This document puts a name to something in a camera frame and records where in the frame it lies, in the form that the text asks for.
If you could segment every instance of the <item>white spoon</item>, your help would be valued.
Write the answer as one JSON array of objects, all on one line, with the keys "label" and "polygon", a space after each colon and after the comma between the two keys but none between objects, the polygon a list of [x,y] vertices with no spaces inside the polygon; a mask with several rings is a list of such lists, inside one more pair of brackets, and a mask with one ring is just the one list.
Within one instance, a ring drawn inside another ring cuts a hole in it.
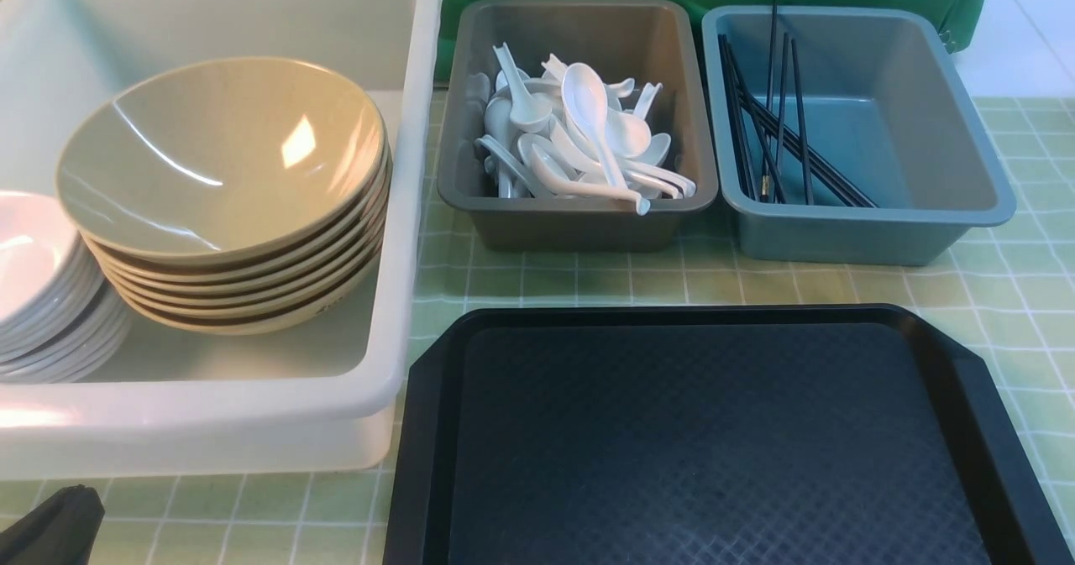
[{"label": "white spoon", "polygon": [[490,155],[496,157],[499,163],[503,163],[512,172],[512,175],[515,175],[515,178],[522,183],[522,187],[534,194],[534,198],[553,198],[553,191],[546,189],[544,184],[534,177],[533,172],[524,166],[515,156],[512,156],[511,151],[504,148],[504,145],[500,145],[499,141],[486,135],[479,136],[474,143],[489,149]]},{"label": "white spoon", "polygon": [[639,95],[639,101],[634,104],[631,115],[646,120],[646,117],[649,115],[649,108],[654,105],[654,98],[657,98],[657,93],[660,93],[663,87],[661,83],[646,83],[646,86],[642,87],[642,95]]},{"label": "white spoon", "polygon": [[468,101],[481,102],[482,105],[486,105],[489,102],[489,91],[491,91],[491,86],[488,75],[477,72],[477,74],[467,76]]},{"label": "white spoon", "polygon": [[608,121],[608,93],[601,76],[586,63],[572,63],[563,72],[563,113],[569,122],[574,121],[586,140],[597,147],[598,160],[605,182],[617,189],[627,190],[624,172],[608,147],[605,137]]},{"label": "white spoon", "polygon": [[512,125],[518,126],[522,132],[540,132],[540,130],[545,129],[545,126],[548,126],[549,116],[553,115],[553,108],[548,102],[534,99],[533,95],[530,95],[530,91],[524,86],[522,78],[519,78],[519,69],[515,67],[515,60],[512,59],[507,44],[493,46],[492,49],[497,60],[500,61],[500,68],[504,71],[504,76],[507,78],[507,87],[512,91],[512,113],[510,115]]},{"label": "white spoon", "polygon": [[[522,78],[522,79],[530,78],[530,74],[527,74],[527,72],[524,71],[524,69],[521,69],[521,68],[516,68],[516,69],[518,69],[519,78]],[[500,90],[501,88],[507,86],[507,76],[504,75],[504,71],[497,72],[497,81],[496,81],[494,84],[497,86],[496,90]]]},{"label": "white spoon", "polygon": [[[549,53],[548,61],[543,61],[541,67],[545,68],[545,74],[542,74],[542,78],[554,78],[557,83],[563,83],[563,75],[568,72],[568,63],[557,59],[557,56]],[[621,81],[621,83],[605,84],[605,88],[612,98],[617,99],[615,102],[610,101],[608,106],[612,106],[614,110],[622,110],[622,106],[619,106],[618,99],[627,98],[627,96],[633,93],[634,79],[627,78]]]},{"label": "white spoon", "polygon": [[[551,95],[554,98],[559,98],[560,96],[560,83],[556,79],[547,78],[527,78],[522,81],[522,86],[527,87],[527,91],[530,95],[546,93]],[[512,87],[506,86],[503,88],[497,88],[496,93],[492,95],[493,98],[512,98]]]},{"label": "white spoon", "polygon": [[[601,172],[601,164],[594,159],[590,159],[587,155],[584,155],[582,149],[577,148],[571,136],[568,135],[568,131],[563,129],[563,126],[559,121],[553,120],[551,129],[551,141],[549,145],[553,145],[554,149],[546,148],[546,151],[557,151],[559,156],[553,156],[554,160],[563,159],[565,163],[571,164],[574,170],[584,172],[587,175],[599,175]],[[631,179],[633,183],[637,183],[639,186],[648,187],[649,190],[657,190],[659,193],[669,194],[672,199],[683,199],[683,191],[676,189],[671,183],[661,182],[660,178],[649,177],[649,175],[643,174],[643,172],[631,171],[625,168],[624,177]]]},{"label": "white spoon", "polygon": [[[569,121],[568,132],[571,133],[578,147],[586,151],[587,156],[592,157],[592,159],[598,157],[592,141],[582,132],[580,126]],[[649,143],[653,141],[649,125],[646,125],[645,120],[640,120],[631,114],[617,113],[615,110],[608,110],[605,137],[614,155],[621,157],[642,156],[642,153],[649,148]]]},{"label": "white spoon", "polygon": [[[496,98],[485,110],[485,132],[504,145],[508,151],[512,147],[513,133],[517,132],[508,117],[511,113],[512,102],[503,98]],[[512,189],[512,175],[503,163],[498,164],[496,179],[500,198],[512,198],[515,191]]]},{"label": "white spoon", "polygon": [[672,135],[668,132],[658,132],[649,141],[649,147],[642,151],[642,156],[632,157],[631,162],[645,163],[648,166],[660,166],[669,156],[669,148],[672,147]]},{"label": "white spoon", "polygon": [[554,171],[557,163],[541,145],[531,140],[530,135],[519,136],[519,147],[527,153],[527,161],[530,163],[531,170],[534,171],[534,175],[538,175],[541,183],[544,183],[545,187],[548,187],[548,190],[554,191],[554,193],[621,199],[621,201],[633,202],[634,212],[639,216],[649,213],[649,201],[642,198],[639,191],[632,191],[626,187],[594,186],[590,183],[569,182],[569,179],[563,178],[557,171]]}]

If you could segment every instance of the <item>black plastic tray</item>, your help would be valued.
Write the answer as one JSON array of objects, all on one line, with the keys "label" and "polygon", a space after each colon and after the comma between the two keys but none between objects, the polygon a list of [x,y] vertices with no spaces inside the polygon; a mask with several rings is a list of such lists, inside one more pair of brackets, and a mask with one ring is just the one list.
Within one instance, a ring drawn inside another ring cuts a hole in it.
[{"label": "black plastic tray", "polygon": [[411,371],[388,565],[1072,562],[906,309],[484,309]]}]

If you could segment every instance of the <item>tray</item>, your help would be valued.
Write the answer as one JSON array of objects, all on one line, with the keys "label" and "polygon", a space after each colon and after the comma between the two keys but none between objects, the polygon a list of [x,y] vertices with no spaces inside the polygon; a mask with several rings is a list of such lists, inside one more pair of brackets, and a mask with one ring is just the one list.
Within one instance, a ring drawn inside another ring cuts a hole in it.
[{"label": "tray", "polygon": [[411,371],[385,563],[1048,564],[977,356],[894,305],[484,309]]}]

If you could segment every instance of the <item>white bowl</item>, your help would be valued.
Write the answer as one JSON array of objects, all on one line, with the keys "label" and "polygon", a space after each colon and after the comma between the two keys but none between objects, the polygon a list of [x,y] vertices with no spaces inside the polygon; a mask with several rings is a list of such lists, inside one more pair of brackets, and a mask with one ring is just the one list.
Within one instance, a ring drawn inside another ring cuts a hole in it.
[{"label": "white bowl", "polygon": [[73,382],[102,366],[123,346],[130,332],[132,317],[131,309],[114,290],[110,290],[110,298],[112,302],[102,303],[110,309],[110,317],[84,343],[49,366],[42,366],[32,374],[0,377],[0,382]]},{"label": "white bowl", "polygon": [[0,361],[10,361],[29,353],[62,332],[86,308],[103,282],[104,275],[97,263],[86,263],[64,294],[51,302],[49,307],[38,309],[34,317],[4,336],[3,345],[0,346]]},{"label": "white bowl", "polygon": [[116,324],[129,309],[111,286],[102,285],[94,300],[73,321],[70,332],[49,353],[34,351],[0,367],[0,382],[35,381],[41,377],[60,377],[81,367],[97,351],[104,338],[115,334]]},{"label": "white bowl", "polygon": [[56,199],[0,190],[0,335],[38,305],[71,262],[77,243]]},{"label": "white bowl", "polygon": [[[105,294],[115,292],[111,285],[101,285],[98,293],[92,298],[86,308],[71,321],[71,323],[52,336],[45,344],[34,348],[33,351],[19,356],[11,360],[0,360],[0,376],[13,373],[13,371],[34,365],[39,362],[55,362],[62,359],[72,348],[85,343],[100,329],[101,324],[108,321],[108,317],[115,309],[115,305],[109,305]],[[112,302],[118,301],[118,296],[112,298]]]}]

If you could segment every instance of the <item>blue-gray plastic bin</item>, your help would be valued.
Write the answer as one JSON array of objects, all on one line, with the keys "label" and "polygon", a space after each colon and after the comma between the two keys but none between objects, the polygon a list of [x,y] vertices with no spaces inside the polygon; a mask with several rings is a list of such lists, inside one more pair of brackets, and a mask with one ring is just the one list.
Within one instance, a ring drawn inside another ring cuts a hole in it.
[{"label": "blue-gray plastic bin", "polygon": [[[787,204],[746,197],[717,37],[727,34],[749,90],[764,102],[771,12],[721,6],[702,19],[717,168],[746,256],[926,265],[968,229],[1013,216],[1010,184],[935,30],[893,10],[783,6],[777,21],[778,34],[798,41],[811,147],[878,208],[844,206],[816,178],[815,205],[804,205],[802,166],[790,151],[780,168]],[[778,74],[779,56],[775,64]],[[788,81],[787,126],[798,132],[790,69]],[[748,114],[744,120],[752,140]],[[756,140],[749,147],[757,177],[761,149]]]}]

